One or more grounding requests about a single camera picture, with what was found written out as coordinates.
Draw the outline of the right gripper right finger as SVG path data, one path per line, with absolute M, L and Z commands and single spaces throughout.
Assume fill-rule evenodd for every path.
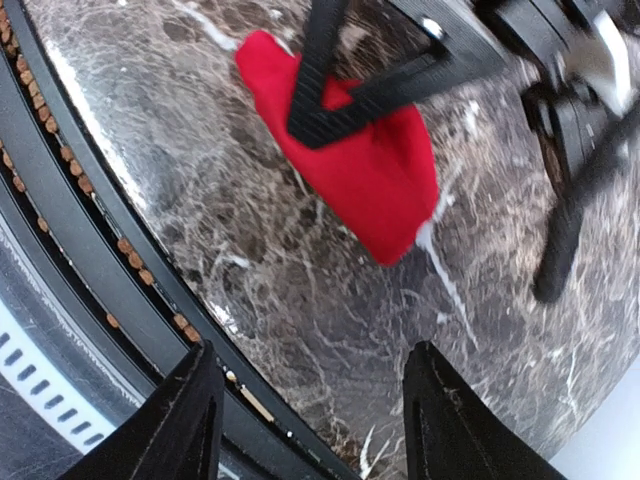
M 411 351 L 403 378 L 410 479 L 561 479 L 507 428 L 430 342 Z

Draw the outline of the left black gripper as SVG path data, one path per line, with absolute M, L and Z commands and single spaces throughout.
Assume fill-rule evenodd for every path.
M 479 1 L 476 14 L 541 78 L 522 95 L 551 175 L 575 175 L 635 95 L 616 21 L 629 1 Z

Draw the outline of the red and beige sock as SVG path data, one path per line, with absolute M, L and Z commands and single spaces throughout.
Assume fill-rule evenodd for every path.
M 376 262 L 397 263 L 431 219 L 439 197 L 428 130 L 416 106 L 312 150 L 286 128 L 300 58 L 271 34 L 249 34 L 235 54 L 255 109 L 284 156 Z

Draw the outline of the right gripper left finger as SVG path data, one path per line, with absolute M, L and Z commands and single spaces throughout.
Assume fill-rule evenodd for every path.
M 224 375 L 209 342 L 195 345 L 142 407 L 63 479 L 215 479 Z

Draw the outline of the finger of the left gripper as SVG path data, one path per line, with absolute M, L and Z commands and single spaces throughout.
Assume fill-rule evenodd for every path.
M 351 102 L 323 106 L 348 3 L 314 1 L 308 17 L 288 132 L 323 148 L 412 103 L 501 70 L 509 53 L 465 1 L 392 1 L 390 5 L 432 39 L 429 51 L 348 91 Z

